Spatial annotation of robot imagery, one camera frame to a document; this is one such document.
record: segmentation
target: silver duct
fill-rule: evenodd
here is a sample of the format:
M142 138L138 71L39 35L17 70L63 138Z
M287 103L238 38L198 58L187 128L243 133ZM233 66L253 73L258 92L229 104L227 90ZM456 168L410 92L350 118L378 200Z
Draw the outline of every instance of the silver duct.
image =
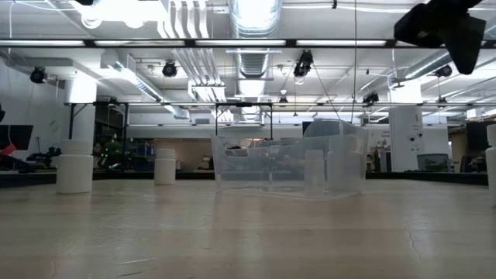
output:
M281 7L282 0L229 0L232 37L238 39L275 37L281 17ZM263 78L267 74L269 55L237 54L239 78ZM256 97L264 93L264 85L264 81L239 81L239 90L244 95Z
M496 18L493 18L487 23L486 31L484 33L484 38L494 38L496 36ZM412 65L406 69L403 74L398 73L398 77L414 80L420 77L425 76L426 74L430 74L433 71L447 65L452 62L450 54L447 50L439 50L435 52L433 55L425 58L424 60L418 62L415 65ZM363 86L360 90L365 90L370 88L371 90L375 90L381 86L386 85L388 82L387 77L377 77L373 79L369 84Z

